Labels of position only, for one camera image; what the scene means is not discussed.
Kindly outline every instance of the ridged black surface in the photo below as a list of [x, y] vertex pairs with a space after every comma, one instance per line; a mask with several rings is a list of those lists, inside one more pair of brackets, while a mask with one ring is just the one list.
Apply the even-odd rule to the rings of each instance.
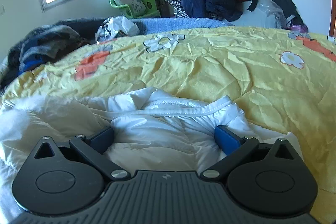
[[82, 212], [64, 217], [20, 215], [13, 224], [317, 224], [310, 215], [266, 219], [238, 207], [218, 183], [195, 172], [138, 171], [113, 182], [103, 198]]

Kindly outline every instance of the plastic bag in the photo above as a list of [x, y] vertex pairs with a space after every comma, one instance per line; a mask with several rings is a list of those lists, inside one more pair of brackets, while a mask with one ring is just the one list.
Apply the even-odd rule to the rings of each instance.
[[286, 28], [286, 18], [283, 10], [271, 0], [259, 0], [257, 7], [266, 13], [267, 16], [274, 15], [278, 29]]
[[133, 37], [140, 33], [139, 28], [125, 16], [110, 17], [104, 21], [96, 33], [96, 42], [104, 42], [118, 37]]

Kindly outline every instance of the yellow comforter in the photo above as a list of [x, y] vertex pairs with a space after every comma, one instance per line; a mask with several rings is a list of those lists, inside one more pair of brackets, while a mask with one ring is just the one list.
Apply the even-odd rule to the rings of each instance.
[[[333, 222], [336, 63], [285, 30], [223, 27], [172, 33], [185, 34], [185, 40], [150, 53], [143, 42], [154, 35], [108, 42], [113, 49], [103, 65], [89, 78], [75, 81], [76, 66], [99, 45], [82, 47], [55, 64], [24, 73], [2, 100], [35, 94], [110, 96], [146, 86], [206, 102], [229, 95], [250, 122], [297, 136], [320, 189], [312, 215], [322, 223]], [[336, 52], [326, 36], [310, 36]]]

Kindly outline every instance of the white sheet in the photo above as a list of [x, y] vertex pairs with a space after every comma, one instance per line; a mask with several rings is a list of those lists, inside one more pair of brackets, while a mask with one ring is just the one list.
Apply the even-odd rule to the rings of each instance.
[[131, 173], [137, 169], [203, 171], [225, 157], [213, 138], [218, 125], [267, 143], [285, 136], [301, 153], [293, 134], [249, 125], [244, 112], [227, 96], [207, 104], [145, 88], [108, 98], [36, 96], [7, 102], [0, 112], [1, 224], [21, 212], [11, 195], [11, 184], [43, 136], [66, 141], [112, 125], [115, 143], [106, 157]]

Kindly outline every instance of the metal screw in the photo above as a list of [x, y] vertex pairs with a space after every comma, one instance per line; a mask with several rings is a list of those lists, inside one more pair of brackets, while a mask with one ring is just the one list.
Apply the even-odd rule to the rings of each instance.
[[203, 176], [205, 176], [208, 179], [214, 179], [219, 177], [220, 173], [216, 170], [206, 170], [203, 172]]
[[128, 173], [126, 170], [114, 170], [111, 173], [111, 176], [114, 177], [115, 179], [123, 179], [128, 176]]

